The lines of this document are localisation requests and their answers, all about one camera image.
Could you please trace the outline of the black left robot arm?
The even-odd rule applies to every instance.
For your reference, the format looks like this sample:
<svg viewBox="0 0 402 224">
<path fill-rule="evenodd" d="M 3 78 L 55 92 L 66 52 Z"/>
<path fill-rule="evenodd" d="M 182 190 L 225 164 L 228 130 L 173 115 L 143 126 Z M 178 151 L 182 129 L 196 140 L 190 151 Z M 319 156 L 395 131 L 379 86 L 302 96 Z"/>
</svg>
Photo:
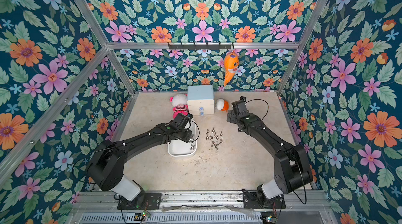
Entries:
<svg viewBox="0 0 402 224">
<path fill-rule="evenodd" d="M 172 141 L 189 143 L 192 139 L 191 125 L 193 116 L 178 114 L 168 123 L 157 124 L 151 130 L 138 136 L 111 142 L 103 141 L 93 152 L 86 172 L 103 191 L 137 185 L 124 176 L 124 166 L 131 158 L 142 152 Z"/>
</svg>

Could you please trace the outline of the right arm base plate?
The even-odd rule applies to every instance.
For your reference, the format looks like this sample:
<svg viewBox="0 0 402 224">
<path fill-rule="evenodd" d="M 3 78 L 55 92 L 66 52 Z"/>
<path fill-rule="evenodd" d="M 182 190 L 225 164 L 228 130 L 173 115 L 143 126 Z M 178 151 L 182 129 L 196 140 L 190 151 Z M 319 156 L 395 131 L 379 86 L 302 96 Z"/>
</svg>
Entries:
<svg viewBox="0 0 402 224">
<path fill-rule="evenodd" d="M 242 189 L 243 204 L 246 209 L 276 209 L 286 208 L 285 200 L 282 195 L 268 199 L 262 191 L 249 191 Z"/>
</svg>

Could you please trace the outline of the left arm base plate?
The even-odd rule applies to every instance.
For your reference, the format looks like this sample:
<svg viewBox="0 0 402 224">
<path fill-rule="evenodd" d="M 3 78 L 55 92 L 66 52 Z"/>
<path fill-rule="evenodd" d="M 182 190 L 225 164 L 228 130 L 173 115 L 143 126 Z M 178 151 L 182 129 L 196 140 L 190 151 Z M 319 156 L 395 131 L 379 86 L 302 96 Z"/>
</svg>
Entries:
<svg viewBox="0 0 402 224">
<path fill-rule="evenodd" d="M 161 204 L 161 193 L 142 192 L 129 201 L 122 196 L 118 200 L 118 210 L 157 210 Z"/>
</svg>

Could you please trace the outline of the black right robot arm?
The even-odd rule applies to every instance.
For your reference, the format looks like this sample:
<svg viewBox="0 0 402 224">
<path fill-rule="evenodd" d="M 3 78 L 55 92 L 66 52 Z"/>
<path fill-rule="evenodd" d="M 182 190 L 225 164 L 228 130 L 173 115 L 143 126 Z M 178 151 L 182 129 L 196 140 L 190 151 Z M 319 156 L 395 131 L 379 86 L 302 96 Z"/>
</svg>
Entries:
<svg viewBox="0 0 402 224">
<path fill-rule="evenodd" d="M 308 156 L 300 145 L 292 145 L 270 130 L 257 115 L 249 112 L 246 97 L 232 103 L 227 121 L 238 126 L 239 132 L 256 139 L 274 159 L 273 180 L 257 189 L 260 202 L 289 194 L 313 182 Z"/>
</svg>

